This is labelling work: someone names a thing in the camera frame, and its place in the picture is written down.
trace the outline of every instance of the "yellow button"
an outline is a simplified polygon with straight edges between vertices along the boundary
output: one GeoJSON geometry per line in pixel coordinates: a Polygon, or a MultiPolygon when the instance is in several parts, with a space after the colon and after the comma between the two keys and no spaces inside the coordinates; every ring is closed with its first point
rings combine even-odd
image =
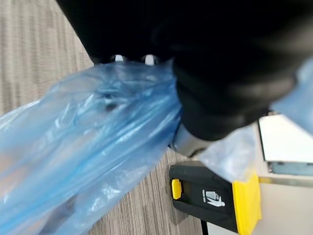
{"type": "Polygon", "coordinates": [[[175,200],[180,199],[181,197],[181,183],[179,179],[173,179],[172,180],[172,192],[173,192],[173,198],[175,200]]]}

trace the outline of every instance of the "white panel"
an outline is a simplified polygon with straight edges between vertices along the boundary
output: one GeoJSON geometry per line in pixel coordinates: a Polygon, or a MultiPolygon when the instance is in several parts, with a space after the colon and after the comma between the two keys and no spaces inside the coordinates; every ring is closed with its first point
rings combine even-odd
{"type": "Polygon", "coordinates": [[[266,161],[313,163],[313,137],[287,117],[262,117],[260,129],[266,161]]]}

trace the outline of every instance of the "gray carpet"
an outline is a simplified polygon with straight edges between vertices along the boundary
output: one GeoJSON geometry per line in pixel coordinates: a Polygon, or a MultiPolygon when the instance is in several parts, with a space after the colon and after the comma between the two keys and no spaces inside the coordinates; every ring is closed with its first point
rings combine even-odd
{"type": "MultiPolygon", "coordinates": [[[[0,115],[40,98],[58,79],[90,66],[53,0],[0,1],[0,115]]],[[[90,235],[201,235],[200,220],[171,204],[168,169],[183,160],[168,151],[90,235]]]]}

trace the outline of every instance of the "blue plastic bag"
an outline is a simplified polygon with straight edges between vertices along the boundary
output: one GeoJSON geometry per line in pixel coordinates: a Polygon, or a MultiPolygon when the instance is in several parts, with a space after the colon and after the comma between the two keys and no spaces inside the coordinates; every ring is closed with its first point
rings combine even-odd
{"type": "Polygon", "coordinates": [[[0,234],[84,234],[136,186],[179,123],[170,67],[98,65],[0,117],[0,234]]]}

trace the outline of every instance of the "black garment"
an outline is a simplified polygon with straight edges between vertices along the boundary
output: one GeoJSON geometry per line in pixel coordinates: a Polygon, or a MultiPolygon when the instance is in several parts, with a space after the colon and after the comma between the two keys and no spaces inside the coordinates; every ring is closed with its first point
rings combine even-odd
{"type": "Polygon", "coordinates": [[[313,38],[300,43],[313,31],[310,0],[57,2],[94,63],[174,57],[182,122],[204,140],[265,114],[313,54],[313,38]]]}

